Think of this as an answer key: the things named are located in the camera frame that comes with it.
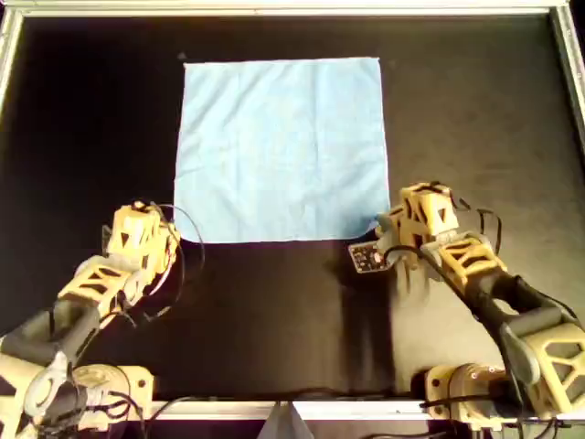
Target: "circuit board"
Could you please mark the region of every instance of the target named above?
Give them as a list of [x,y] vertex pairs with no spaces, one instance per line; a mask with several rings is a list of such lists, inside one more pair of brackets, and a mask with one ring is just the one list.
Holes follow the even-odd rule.
[[349,254],[358,273],[383,272],[390,268],[375,241],[350,245]]

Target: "black cable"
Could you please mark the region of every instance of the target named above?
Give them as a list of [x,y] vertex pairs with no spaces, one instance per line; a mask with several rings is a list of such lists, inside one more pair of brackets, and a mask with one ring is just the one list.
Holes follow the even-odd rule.
[[555,428],[558,429],[558,427],[557,427],[557,419],[556,418],[550,418],[550,421],[548,421],[548,423],[547,423],[547,427],[542,431],[542,433],[540,433],[534,439],[545,439],[545,437],[547,436],[547,433],[550,431],[550,429],[553,426],[555,426]]
[[[235,396],[214,396],[213,401],[385,401],[388,397],[396,396],[391,389],[369,392],[347,392],[328,387],[306,388],[295,391],[280,391],[274,393],[248,393]],[[208,396],[185,396],[190,401],[210,401]]]
[[183,246],[181,245],[181,240],[171,230],[171,228],[170,228],[171,222],[166,218],[166,215],[163,212],[163,208],[175,209],[175,210],[183,213],[187,217],[187,219],[189,220],[189,222],[191,223],[193,228],[195,229],[197,236],[199,238],[199,244],[200,244],[200,249],[201,249],[201,259],[200,259],[199,269],[198,269],[199,274],[201,274],[203,272],[203,269],[205,266],[205,243],[203,242],[203,238],[201,237],[201,233],[199,232],[199,228],[197,227],[196,223],[193,221],[193,219],[189,216],[189,214],[185,210],[179,208],[178,206],[175,206],[174,204],[170,204],[170,203],[156,204],[153,201],[151,201],[150,205],[158,211],[159,215],[163,219],[163,223],[168,228],[169,234],[173,237],[173,239],[176,242],[176,247],[179,251],[179,256],[181,259],[180,280],[179,280],[179,286],[178,286],[178,289],[177,289],[177,292],[175,295],[175,300],[173,301],[173,303],[170,306],[166,306],[165,308],[160,310],[158,313],[156,313],[154,316],[149,316],[146,313],[144,313],[144,317],[146,318],[146,320],[148,320],[149,322],[152,322],[153,320],[156,320],[157,318],[166,314],[179,302],[179,300],[181,299],[181,296],[183,295],[183,289],[185,286],[185,279],[186,279],[185,252],[183,251]]
[[490,210],[490,209],[476,209],[475,211],[477,211],[477,213],[479,214],[479,218],[480,218],[480,229],[481,229],[481,234],[484,234],[484,215],[492,215],[495,217],[495,219],[497,220],[497,231],[495,233],[495,254],[499,254],[500,253],[500,247],[502,246],[502,228],[503,228],[503,222],[502,219],[500,218],[500,216],[498,214],[496,214],[494,211]]
[[128,322],[130,322],[130,324],[134,327],[137,328],[138,325],[136,324],[136,322],[134,322],[134,319],[130,317],[130,315],[124,311],[111,311],[110,313],[106,314],[104,317],[102,317],[100,319],[100,325],[109,317],[111,316],[121,316],[124,317]]
[[123,414],[112,414],[110,410],[117,409],[118,407],[121,407],[123,405],[126,407],[130,407],[130,404],[128,404],[128,402],[126,402],[125,400],[119,400],[111,404],[88,405],[88,410],[91,410],[93,412],[104,412],[108,415],[110,419],[120,419],[126,416],[127,412],[126,410],[123,412]]
[[[121,374],[124,376],[124,379],[126,380],[126,384],[128,385],[128,395],[131,394],[132,391],[132,384],[130,383],[130,377],[128,376],[128,374],[126,372],[124,372],[124,369],[122,369],[120,366],[114,366],[118,371],[121,372]],[[128,405],[127,411],[126,411],[126,422],[128,422],[128,417],[130,416],[130,405]]]
[[518,439],[524,439],[524,425],[522,424],[522,417],[518,416]]
[[552,435],[552,439],[557,439],[558,434],[558,421],[555,420],[555,433]]
[[125,400],[126,402],[128,402],[129,405],[132,405],[132,407],[134,408],[134,411],[136,412],[136,414],[138,415],[138,418],[140,419],[140,431],[142,434],[143,439],[146,439],[148,436],[146,435],[146,423],[144,421],[144,415],[143,415],[143,409],[142,407],[140,407],[138,405],[138,403],[133,399],[132,396],[126,394],[126,393],[122,393],[120,391],[110,391],[110,395],[114,396],[116,398],[122,398],[123,400]]
[[48,333],[52,339],[55,335],[55,306],[48,310]]
[[361,439],[431,439],[434,437],[442,437],[450,432],[437,433],[418,433],[418,434],[394,434],[394,433],[379,433],[362,436]]
[[[388,258],[388,255],[391,252],[412,252],[416,254],[419,257],[419,259],[424,260],[432,267],[432,269],[442,278],[442,280],[447,285],[449,285],[449,287],[453,290],[455,294],[457,294],[457,296],[462,300],[464,304],[467,304],[463,292],[459,290],[455,282],[447,275],[447,273],[440,267],[440,265],[434,259],[432,259],[432,257],[429,254],[423,252],[421,249],[409,245],[395,245],[384,252],[384,260]],[[505,368],[506,370],[508,370],[508,374],[510,376],[512,384],[514,385],[514,389],[516,391],[520,407],[524,410],[526,403],[524,402],[522,391],[520,390],[520,385],[518,384],[518,379],[514,372],[512,371],[512,368],[509,367],[509,360],[505,355],[504,351],[502,351],[502,359],[504,360]]]
[[198,269],[198,273],[201,274],[203,272],[203,268],[205,267],[205,260],[206,260],[205,257],[206,256],[205,256],[205,243],[203,242],[203,237],[201,236],[201,232],[199,231],[199,227],[193,221],[191,216],[186,212],[186,210],[179,208],[178,206],[176,206],[174,204],[170,204],[170,203],[163,203],[163,204],[159,204],[158,206],[160,208],[175,209],[175,210],[181,212],[189,220],[189,222],[193,226],[193,229],[195,229],[197,237],[199,238],[199,244],[201,245],[201,259],[199,261],[199,269]]
[[450,405],[455,402],[468,402],[468,401],[493,401],[494,397],[490,395],[465,395],[465,396],[453,396],[451,398],[445,398],[442,400],[427,401],[423,402],[420,407],[421,409],[428,409],[430,407],[436,407],[438,405]]

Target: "light blue towel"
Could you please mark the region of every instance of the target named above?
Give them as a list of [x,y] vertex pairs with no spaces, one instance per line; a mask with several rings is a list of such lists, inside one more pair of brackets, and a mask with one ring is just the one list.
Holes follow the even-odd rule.
[[377,59],[185,69],[175,204],[204,242],[355,238],[389,209]]

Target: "black table surface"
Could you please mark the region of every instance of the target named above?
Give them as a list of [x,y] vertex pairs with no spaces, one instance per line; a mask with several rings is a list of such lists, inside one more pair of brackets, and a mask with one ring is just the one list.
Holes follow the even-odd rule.
[[[180,54],[379,57],[393,199],[439,179],[496,210],[510,270],[585,316],[585,185],[545,16],[35,18],[0,133],[3,331],[52,303],[99,252],[101,224],[121,204],[172,200]],[[197,248],[186,245],[172,313],[136,330],[114,322],[84,361],[144,365],[160,379],[159,397],[272,398],[394,393],[437,361],[499,360],[452,294],[434,285],[414,300],[393,274],[356,276],[346,242],[206,251],[198,273]],[[170,300],[176,277],[161,297]]]

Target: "wire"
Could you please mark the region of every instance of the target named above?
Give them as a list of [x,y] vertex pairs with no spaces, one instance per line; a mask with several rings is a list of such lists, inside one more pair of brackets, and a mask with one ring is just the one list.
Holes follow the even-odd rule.
[[[161,215],[161,218],[163,219],[163,222],[164,222],[165,226],[167,227],[169,234],[173,237],[173,239],[176,242],[176,247],[179,251],[179,256],[181,259],[180,280],[179,280],[179,286],[178,286],[178,289],[177,289],[177,292],[175,295],[175,300],[173,301],[173,303],[171,305],[166,306],[165,308],[160,310],[158,313],[156,313],[154,316],[149,316],[146,313],[144,313],[144,317],[146,318],[146,320],[148,320],[149,322],[152,322],[153,320],[156,320],[157,318],[166,314],[168,311],[170,311],[173,308],[173,306],[175,306],[179,302],[179,300],[181,299],[181,296],[183,295],[183,289],[185,286],[185,279],[186,279],[185,252],[183,251],[183,246],[181,245],[181,240],[179,239],[178,236],[176,236],[176,233],[174,233],[173,230],[171,229],[170,221],[166,218],[166,215],[163,212],[163,208],[176,209],[177,211],[180,211],[181,213],[183,213],[187,217],[187,219],[189,220],[189,222],[191,223],[191,225],[195,229],[197,236],[199,238],[199,244],[200,244],[200,249],[201,249],[201,259],[199,262],[199,269],[198,269],[199,274],[201,274],[203,272],[203,269],[205,266],[205,243],[203,242],[203,238],[201,237],[201,233],[200,233],[199,228],[197,227],[196,223],[193,221],[193,219],[189,216],[189,214],[185,210],[183,210],[183,209],[181,209],[178,206],[175,206],[173,204],[169,204],[169,203],[156,204],[153,201],[151,201],[150,205],[153,206],[155,209],[157,209],[159,215]],[[163,285],[163,282],[166,280],[167,275],[168,275],[168,271],[165,272],[165,274],[163,275],[161,280],[158,282],[156,287],[153,289],[151,294],[158,291],[158,289]]]
[[550,418],[550,421],[548,421],[548,423],[547,423],[547,427],[542,431],[541,434],[539,434],[534,439],[544,439],[553,426],[555,427],[555,432],[556,432],[558,430],[557,418]]
[[[112,366],[113,368],[116,368],[124,376],[124,379],[126,381],[126,385],[128,386],[128,393],[122,393],[122,392],[118,392],[118,391],[110,391],[109,393],[111,396],[122,398],[123,401],[117,401],[117,402],[114,402],[114,403],[108,404],[108,405],[91,405],[91,406],[86,405],[85,410],[92,410],[94,412],[97,412],[97,411],[104,412],[106,414],[106,416],[108,416],[108,418],[112,419],[112,420],[118,420],[118,419],[122,418],[123,416],[125,416],[126,419],[124,420],[124,422],[127,423],[128,418],[130,417],[130,408],[134,407],[134,409],[136,410],[136,413],[138,414],[139,418],[141,419],[141,423],[144,423],[144,416],[143,416],[142,409],[140,408],[140,406],[138,406],[136,401],[134,399],[132,399],[132,396],[131,396],[132,384],[130,383],[130,378],[128,377],[128,374],[120,366],[116,366],[116,365],[110,365],[110,366]],[[119,414],[115,414],[115,415],[110,412],[110,410],[118,408],[124,404],[126,405],[126,408],[123,412],[121,412]]]
[[451,405],[455,402],[468,402],[468,401],[493,401],[494,398],[490,395],[465,395],[465,396],[453,396],[452,398],[445,398],[443,400],[435,400],[423,402],[420,407],[421,409],[428,409],[430,407],[436,407],[437,405]]
[[[442,278],[442,280],[447,285],[449,285],[449,287],[453,290],[455,294],[457,294],[457,296],[463,301],[464,304],[467,304],[463,292],[459,290],[455,282],[447,275],[447,273],[440,267],[440,265],[434,259],[432,259],[432,257],[428,253],[425,253],[421,249],[409,245],[395,245],[384,252],[384,260],[386,260],[388,258],[388,255],[392,252],[412,252],[416,254],[419,257],[419,259],[424,260],[432,267],[432,269]],[[502,359],[504,360],[505,369],[509,371],[509,376],[510,379],[512,380],[512,384],[514,385],[516,397],[518,399],[518,402],[520,403],[520,407],[522,410],[524,410],[524,407],[526,405],[524,402],[524,397],[522,396],[522,391],[520,390],[518,379],[515,373],[512,371],[512,368],[509,367],[509,360],[504,350],[502,351]]]
[[[296,400],[336,400],[336,401],[381,401],[388,397],[396,396],[392,389],[381,389],[380,391],[341,391],[329,387],[309,387],[293,391],[279,391],[273,393],[243,393],[230,396],[213,397],[213,401],[296,401]],[[190,395],[190,401],[210,401],[208,396]]]
[[[430,182],[429,185],[419,187],[418,191],[424,189],[424,190],[430,190],[431,192],[434,192],[436,194],[445,195],[444,189],[437,187],[439,185],[444,186],[440,181],[432,181],[432,182]],[[455,197],[453,195],[453,192],[450,189],[449,189],[449,197],[451,199],[451,204],[453,204],[453,208],[455,210],[459,210],[459,211],[463,211],[463,212],[469,212],[469,211],[475,210],[477,212],[477,214],[479,215],[480,233],[482,235],[485,232],[485,218],[484,218],[484,216],[491,215],[497,219],[497,232],[496,232],[496,237],[495,237],[495,254],[496,255],[499,254],[500,247],[502,246],[502,228],[504,226],[504,223],[502,222],[502,219],[499,217],[499,215],[497,215],[494,211],[492,211],[490,209],[483,209],[483,208],[473,209],[467,201],[465,201],[463,198],[459,197],[459,203],[463,206],[461,208],[459,206],[459,204],[457,204],[457,202],[455,201]]]
[[[144,421],[142,407],[140,407],[138,405],[138,403],[133,399],[132,396],[130,396],[126,393],[122,393],[120,391],[110,391],[110,395],[117,397],[117,398],[122,398],[123,400],[128,402],[129,406],[131,405],[134,408],[134,411],[136,412],[136,414],[138,415],[138,418],[140,419],[140,431],[141,431],[142,437],[143,437],[143,439],[146,439],[148,436],[146,435],[146,423]],[[109,418],[112,419],[112,417],[110,416],[110,414],[108,412],[106,412],[106,414],[108,415]]]
[[524,425],[522,424],[522,418],[518,416],[518,439],[524,439]]
[[558,434],[558,422],[555,421],[555,433],[552,435],[552,439],[557,439]]
[[111,311],[110,313],[106,314],[104,317],[102,317],[100,319],[100,325],[109,317],[111,316],[121,316],[124,317],[126,320],[128,320],[128,322],[130,322],[130,324],[134,327],[137,328],[138,325],[136,324],[136,322],[134,321],[133,318],[130,317],[130,315],[128,313],[126,313],[125,311]]
[[394,434],[394,433],[380,433],[380,434],[369,434],[362,436],[361,439],[431,439],[434,437],[442,437],[450,432],[437,432],[437,433],[418,433],[418,434]]
[[163,275],[161,276],[161,278],[158,280],[158,283],[156,284],[156,287],[152,289],[152,291],[150,292],[149,295],[156,294],[156,292],[166,282],[166,278],[168,277],[168,274],[171,273],[171,256],[170,256],[170,254],[169,254],[168,258],[167,258],[167,262],[166,263],[167,263],[168,266],[167,266],[165,272],[163,273]]
[[195,229],[195,232],[197,233],[197,237],[199,239],[199,244],[201,245],[201,259],[200,259],[200,262],[199,262],[199,269],[198,269],[198,271],[199,271],[199,273],[202,273],[203,272],[203,267],[205,267],[205,243],[203,242],[203,237],[201,236],[201,232],[199,230],[199,227],[193,221],[193,219],[191,218],[191,216],[186,212],[186,210],[184,210],[182,208],[179,208],[178,206],[175,206],[174,204],[170,204],[170,203],[163,203],[163,204],[159,204],[158,206],[160,208],[175,209],[175,210],[181,212],[189,220],[189,222],[193,226],[193,229]]

